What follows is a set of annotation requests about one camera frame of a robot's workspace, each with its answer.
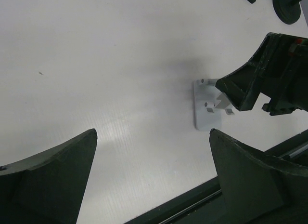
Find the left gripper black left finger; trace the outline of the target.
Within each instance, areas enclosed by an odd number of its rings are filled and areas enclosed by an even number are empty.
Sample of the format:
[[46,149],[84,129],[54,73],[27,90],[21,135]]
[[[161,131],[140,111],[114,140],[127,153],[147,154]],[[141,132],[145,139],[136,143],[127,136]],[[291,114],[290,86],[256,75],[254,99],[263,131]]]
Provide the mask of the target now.
[[75,224],[97,147],[97,132],[80,135],[0,168],[2,224]]

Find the silver phone stand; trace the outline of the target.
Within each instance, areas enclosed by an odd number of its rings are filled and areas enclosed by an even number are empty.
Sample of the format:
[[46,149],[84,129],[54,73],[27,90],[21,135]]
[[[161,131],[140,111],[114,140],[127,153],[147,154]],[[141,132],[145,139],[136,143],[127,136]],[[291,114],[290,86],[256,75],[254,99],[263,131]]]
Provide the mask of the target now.
[[216,88],[217,79],[198,79],[193,82],[194,121],[199,131],[209,132],[222,125],[221,114],[234,115],[229,99]]

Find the black round phone stand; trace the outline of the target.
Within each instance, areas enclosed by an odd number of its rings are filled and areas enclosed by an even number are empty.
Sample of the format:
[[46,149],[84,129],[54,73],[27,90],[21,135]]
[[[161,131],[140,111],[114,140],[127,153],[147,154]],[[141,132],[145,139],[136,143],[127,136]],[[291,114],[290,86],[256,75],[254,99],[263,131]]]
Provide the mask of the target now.
[[274,11],[278,18],[287,25],[297,22],[301,16],[300,2],[302,0],[272,0]]

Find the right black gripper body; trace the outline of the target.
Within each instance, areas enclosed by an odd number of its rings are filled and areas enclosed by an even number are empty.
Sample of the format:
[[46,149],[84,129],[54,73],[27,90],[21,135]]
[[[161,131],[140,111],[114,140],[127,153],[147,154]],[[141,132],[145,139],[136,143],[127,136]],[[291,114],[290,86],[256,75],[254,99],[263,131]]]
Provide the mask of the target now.
[[308,39],[285,34],[267,34],[255,53],[260,92],[270,98],[262,110],[271,116],[299,109],[291,102],[291,88],[308,69]]

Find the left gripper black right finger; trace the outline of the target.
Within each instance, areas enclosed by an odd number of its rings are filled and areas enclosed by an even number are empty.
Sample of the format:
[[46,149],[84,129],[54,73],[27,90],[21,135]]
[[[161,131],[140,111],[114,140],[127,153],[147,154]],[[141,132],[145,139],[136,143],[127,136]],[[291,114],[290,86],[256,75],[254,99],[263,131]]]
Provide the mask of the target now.
[[305,224],[308,221],[307,131],[267,150],[248,146],[217,129],[209,143],[231,224]]

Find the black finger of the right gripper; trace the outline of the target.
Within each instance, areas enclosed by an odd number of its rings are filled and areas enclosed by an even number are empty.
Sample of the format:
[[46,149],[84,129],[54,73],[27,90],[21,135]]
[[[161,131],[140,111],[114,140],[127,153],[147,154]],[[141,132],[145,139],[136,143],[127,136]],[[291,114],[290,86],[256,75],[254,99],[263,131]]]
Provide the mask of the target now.
[[238,111],[252,110],[264,79],[260,75],[269,66],[280,34],[268,33],[252,57],[237,70],[217,80],[221,91]]

